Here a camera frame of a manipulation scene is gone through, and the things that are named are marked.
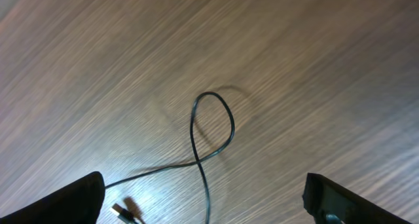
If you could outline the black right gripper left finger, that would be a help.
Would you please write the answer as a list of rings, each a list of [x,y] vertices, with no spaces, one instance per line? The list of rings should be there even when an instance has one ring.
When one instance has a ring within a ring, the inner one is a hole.
[[[91,224],[97,221],[104,198],[103,176],[99,172],[92,172],[37,202],[2,217],[1,222]]]

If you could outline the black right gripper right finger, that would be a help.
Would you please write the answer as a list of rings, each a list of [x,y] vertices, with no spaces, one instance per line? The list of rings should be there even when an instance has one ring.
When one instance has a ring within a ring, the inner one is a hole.
[[[316,223],[409,224],[321,174],[307,174],[302,199]]]

